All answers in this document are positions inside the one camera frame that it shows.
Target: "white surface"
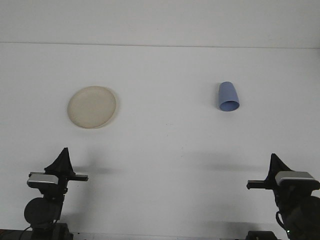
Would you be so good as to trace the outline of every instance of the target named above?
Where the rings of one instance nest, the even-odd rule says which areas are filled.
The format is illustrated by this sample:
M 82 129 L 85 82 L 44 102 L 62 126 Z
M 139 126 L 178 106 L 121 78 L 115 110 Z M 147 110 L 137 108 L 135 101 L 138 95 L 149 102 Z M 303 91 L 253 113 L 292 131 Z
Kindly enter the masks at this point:
M 222 240 L 220 238 L 192 238 L 177 236 L 147 236 L 147 235 L 123 235 L 123 234 L 103 234 L 103 233 L 81 233 L 75 232 L 74 240 Z
M 0 42 L 320 48 L 319 0 L 1 0 Z
M 271 153 L 320 179 L 320 51 L 0 44 L 0 226 L 23 229 L 39 197 L 28 173 L 63 147 L 89 182 L 70 182 L 62 220 L 73 232 L 244 237 L 274 224 L 262 180 Z M 233 112 L 216 106 L 231 81 Z M 112 122 L 81 129 L 70 96 L 108 86 L 119 98 Z

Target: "beige plate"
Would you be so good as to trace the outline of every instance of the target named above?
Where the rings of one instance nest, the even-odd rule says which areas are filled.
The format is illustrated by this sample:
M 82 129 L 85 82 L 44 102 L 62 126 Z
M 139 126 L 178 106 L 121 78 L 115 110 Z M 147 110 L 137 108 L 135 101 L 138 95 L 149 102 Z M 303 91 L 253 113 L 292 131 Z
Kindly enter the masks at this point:
M 109 89 L 103 86 L 88 86 L 73 95 L 67 112 L 75 125 L 95 129 L 110 120 L 116 106 L 116 98 Z

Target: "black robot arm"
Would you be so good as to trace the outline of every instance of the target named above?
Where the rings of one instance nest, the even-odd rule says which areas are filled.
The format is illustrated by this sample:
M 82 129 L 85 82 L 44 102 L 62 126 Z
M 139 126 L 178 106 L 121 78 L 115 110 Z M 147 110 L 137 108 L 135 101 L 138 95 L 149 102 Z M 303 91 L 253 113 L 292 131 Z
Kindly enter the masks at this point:
M 31 200 L 24 210 L 24 218 L 33 231 L 50 231 L 60 219 L 68 181 L 88 181 L 87 175 L 73 171 L 68 148 L 64 148 L 45 172 L 31 172 L 27 185 L 39 189 L 43 197 Z
M 311 196 L 320 182 L 309 173 L 291 170 L 273 153 L 266 179 L 249 180 L 247 188 L 273 190 L 276 220 L 289 239 L 320 240 L 320 199 Z

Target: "blue cup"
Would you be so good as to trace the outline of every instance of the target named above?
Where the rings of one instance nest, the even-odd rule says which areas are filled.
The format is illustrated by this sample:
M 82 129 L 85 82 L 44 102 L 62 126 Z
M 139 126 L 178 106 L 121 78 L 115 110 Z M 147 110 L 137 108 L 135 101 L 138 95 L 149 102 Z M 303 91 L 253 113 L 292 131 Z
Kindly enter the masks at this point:
M 220 84 L 219 107 L 224 112 L 231 112 L 239 107 L 239 98 L 236 89 L 229 81 Z

